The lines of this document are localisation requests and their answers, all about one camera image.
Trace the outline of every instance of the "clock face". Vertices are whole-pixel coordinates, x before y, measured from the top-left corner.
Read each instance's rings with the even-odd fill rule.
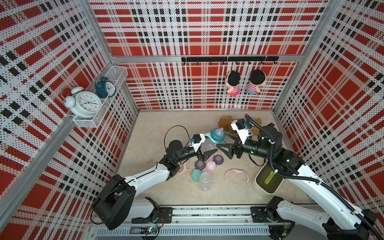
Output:
[[[80,108],[93,113],[101,107],[100,99],[93,93],[80,92],[76,96],[76,101]]]
[[[113,85],[113,83],[111,82],[106,82],[105,83],[105,88],[107,90],[107,93],[109,94],[109,96],[112,96],[114,93],[115,93],[115,86]]]

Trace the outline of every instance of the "white alarm clock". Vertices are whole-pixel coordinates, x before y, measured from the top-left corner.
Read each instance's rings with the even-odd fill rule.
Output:
[[[82,91],[83,87],[74,87],[72,96],[65,97],[64,106],[69,108],[73,114],[82,118],[92,118],[101,108],[100,98],[91,92]]]

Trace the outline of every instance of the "blue plush doll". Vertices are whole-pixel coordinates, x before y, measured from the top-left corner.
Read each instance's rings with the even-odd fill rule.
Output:
[[[266,85],[265,73],[262,70],[255,69],[251,73],[251,78],[247,85],[247,93],[249,94],[260,93],[261,91],[259,86],[265,86],[265,85]]]

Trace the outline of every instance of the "pink bottle cap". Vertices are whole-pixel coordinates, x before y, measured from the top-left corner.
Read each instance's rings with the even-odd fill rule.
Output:
[[[207,161],[205,163],[205,168],[210,171],[210,172],[213,172],[214,170],[216,170],[217,168],[217,165],[214,161]]]

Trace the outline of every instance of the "pink bottle handle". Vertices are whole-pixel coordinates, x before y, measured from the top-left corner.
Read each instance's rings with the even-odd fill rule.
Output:
[[[187,162],[184,163],[184,168],[183,168],[183,170],[181,170],[181,172],[178,172],[177,174],[182,174],[182,173],[184,173],[186,170],[188,170],[188,169],[191,168],[191,165],[192,165],[191,160],[188,159]]]
[[[244,173],[244,174],[247,176],[247,180],[246,180],[245,182],[249,182],[249,177],[248,177],[248,175],[247,175],[243,170],[238,170],[238,169],[234,169],[234,168],[232,168],[231,170],[228,170],[228,171],[225,173],[225,179],[228,179],[228,178],[227,178],[227,174],[228,174],[229,172]]]

